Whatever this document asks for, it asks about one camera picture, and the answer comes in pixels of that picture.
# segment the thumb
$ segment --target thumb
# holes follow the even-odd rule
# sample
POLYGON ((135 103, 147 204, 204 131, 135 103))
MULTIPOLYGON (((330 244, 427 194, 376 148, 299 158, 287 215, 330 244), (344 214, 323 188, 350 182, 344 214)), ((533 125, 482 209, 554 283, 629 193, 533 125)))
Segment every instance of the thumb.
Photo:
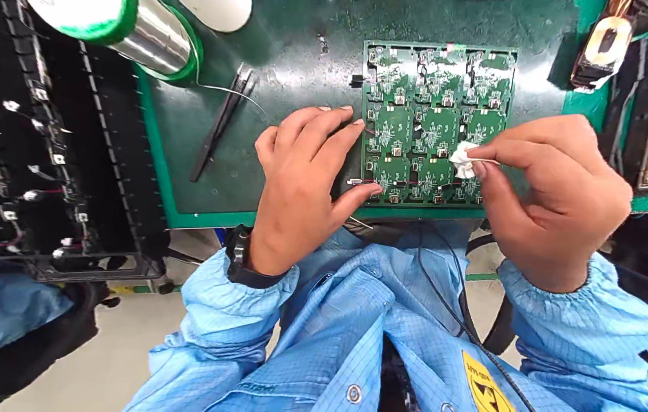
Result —
POLYGON ((502 170, 490 162, 474 162, 474 165, 482 182, 484 210, 494 233, 499 236, 535 227, 502 170))
POLYGON ((365 203, 365 200, 382 192, 383 188, 377 183, 358 185, 351 188, 334 202, 331 210, 332 223, 336 224, 336 226, 341 226, 347 218, 355 213, 357 208, 365 203))

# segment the black tweezers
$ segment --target black tweezers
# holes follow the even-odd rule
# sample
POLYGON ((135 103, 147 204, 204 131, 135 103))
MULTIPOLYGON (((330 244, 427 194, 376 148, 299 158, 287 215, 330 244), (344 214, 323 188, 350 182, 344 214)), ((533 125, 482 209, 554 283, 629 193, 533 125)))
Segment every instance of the black tweezers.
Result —
MULTIPOLYGON (((245 74, 240 75, 240 71, 243 69, 243 66, 240 66, 237 69, 235 78, 232 80, 232 85, 230 89, 245 94, 245 86, 248 84, 248 79, 250 79, 251 70, 246 70, 245 74)), ((217 119, 212 125, 209 133, 205 136, 205 139, 201 143, 200 149, 197 151, 197 156, 194 158, 194 165, 191 168, 189 173, 189 181, 191 183, 196 183, 200 179, 201 171, 205 168, 207 164, 207 159, 210 157, 210 152, 217 143, 218 139, 224 134, 227 129, 227 124, 229 123, 232 113, 237 108, 237 104, 240 102, 240 95, 235 93, 227 93, 222 107, 220 108, 219 113, 217 114, 217 119)))

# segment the solder wire spool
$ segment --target solder wire spool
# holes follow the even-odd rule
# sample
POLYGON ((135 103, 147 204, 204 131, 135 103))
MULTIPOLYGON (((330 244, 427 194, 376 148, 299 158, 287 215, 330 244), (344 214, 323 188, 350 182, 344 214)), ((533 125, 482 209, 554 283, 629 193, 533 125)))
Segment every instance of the solder wire spool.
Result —
POLYGON ((29 0, 57 31, 105 45, 156 79, 193 83, 203 60, 199 36, 182 13, 161 0, 29 0))

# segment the hand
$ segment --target hand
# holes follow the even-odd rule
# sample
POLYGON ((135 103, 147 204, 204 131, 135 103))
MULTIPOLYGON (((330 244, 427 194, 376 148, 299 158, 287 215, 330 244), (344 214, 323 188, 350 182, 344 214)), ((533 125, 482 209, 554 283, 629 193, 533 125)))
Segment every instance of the hand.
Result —
POLYGON ((506 257, 540 289, 568 293, 586 280, 588 259, 630 212, 632 189, 599 153, 584 116, 557 116, 505 130, 470 158, 525 170, 521 204, 502 171, 475 162, 484 208, 506 257))
POLYGON ((250 239, 250 267, 278 275, 319 247, 370 196, 383 188, 359 185, 334 203, 329 192, 347 151, 364 129, 362 119, 333 136, 352 117, 352 107, 307 107, 281 126, 266 129, 255 142, 265 187, 250 239))

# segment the blue sleeve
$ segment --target blue sleeve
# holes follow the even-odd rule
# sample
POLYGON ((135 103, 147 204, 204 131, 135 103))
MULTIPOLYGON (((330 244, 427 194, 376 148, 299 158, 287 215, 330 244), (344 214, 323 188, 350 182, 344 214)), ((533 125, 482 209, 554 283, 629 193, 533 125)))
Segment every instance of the blue sleeve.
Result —
POLYGON ((648 349, 648 305, 618 286, 611 263, 594 254, 585 285, 564 294, 536 288, 509 261, 499 273, 523 373, 576 410, 648 410, 638 355, 648 349))
POLYGON ((263 363, 298 267, 274 286, 253 289, 228 280, 229 263, 220 250, 184 283, 180 330, 151 350, 151 378, 126 410, 203 410, 263 363))

